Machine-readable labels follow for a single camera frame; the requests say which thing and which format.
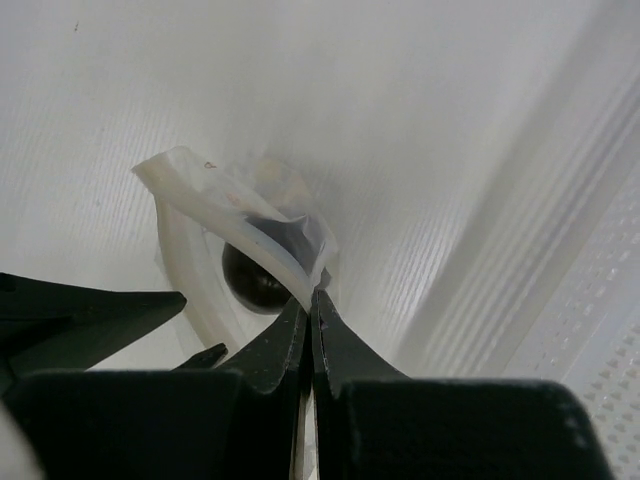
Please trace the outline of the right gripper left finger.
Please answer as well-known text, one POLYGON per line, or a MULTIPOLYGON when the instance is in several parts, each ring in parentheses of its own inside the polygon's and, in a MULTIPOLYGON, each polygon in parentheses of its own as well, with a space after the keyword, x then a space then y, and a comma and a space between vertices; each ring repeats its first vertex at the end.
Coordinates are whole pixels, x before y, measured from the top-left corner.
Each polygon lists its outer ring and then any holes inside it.
POLYGON ((50 479, 294 479, 307 321, 290 302, 218 367, 38 374, 5 403, 50 479))

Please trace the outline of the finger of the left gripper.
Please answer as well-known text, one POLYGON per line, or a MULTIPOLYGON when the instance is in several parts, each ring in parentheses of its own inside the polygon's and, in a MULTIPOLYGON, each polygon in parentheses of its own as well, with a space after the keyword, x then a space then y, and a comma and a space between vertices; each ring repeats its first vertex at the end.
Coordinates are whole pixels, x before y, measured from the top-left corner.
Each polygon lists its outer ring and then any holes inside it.
POLYGON ((193 356, 176 367, 179 369, 212 369, 215 368, 228 354, 224 343, 216 344, 193 356))
POLYGON ((115 292, 1 275, 1 373, 86 370, 159 328, 179 292, 115 292))

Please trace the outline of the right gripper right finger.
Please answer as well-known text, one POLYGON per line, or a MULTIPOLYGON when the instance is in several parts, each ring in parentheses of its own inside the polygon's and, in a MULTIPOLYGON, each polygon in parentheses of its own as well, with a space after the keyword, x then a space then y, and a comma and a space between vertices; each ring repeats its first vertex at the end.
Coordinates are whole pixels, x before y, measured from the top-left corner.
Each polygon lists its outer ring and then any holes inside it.
POLYGON ((543 380, 412 379, 313 294, 318 472, 323 479, 609 479, 576 396, 543 380))

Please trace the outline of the black fake food piece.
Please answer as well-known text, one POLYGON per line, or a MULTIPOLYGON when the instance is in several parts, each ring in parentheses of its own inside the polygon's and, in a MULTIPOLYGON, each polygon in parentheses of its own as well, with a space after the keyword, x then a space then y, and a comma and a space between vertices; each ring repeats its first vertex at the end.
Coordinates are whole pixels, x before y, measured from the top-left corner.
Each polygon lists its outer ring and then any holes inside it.
MULTIPOLYGON (((292 222, 250 216, 247 221, 283 247, 307 274, 312 272, 318 248, 303 232, 310 226, 307 216, 292 222)), ((256 314, 282 311, 291 293, 273 275, 229 243, 224 245, 221 260, 224 278, 240 304, 256 314)))

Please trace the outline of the clear zip top bag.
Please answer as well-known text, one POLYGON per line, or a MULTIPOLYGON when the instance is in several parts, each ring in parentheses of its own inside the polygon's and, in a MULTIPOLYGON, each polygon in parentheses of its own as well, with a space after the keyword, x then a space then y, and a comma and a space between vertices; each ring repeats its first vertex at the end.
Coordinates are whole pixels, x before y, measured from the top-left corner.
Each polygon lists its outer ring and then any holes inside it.
POLYGON ((159 153, 133 168, 152 195, 157 261, 187 299, 184 315, 206 346, 236 353, 279 313, 258 309, 225 278, 230 246, 311 307, 317 288, 339 292, 339 248, 301 175, 275 159, 216 163, 187 147, 159 153))

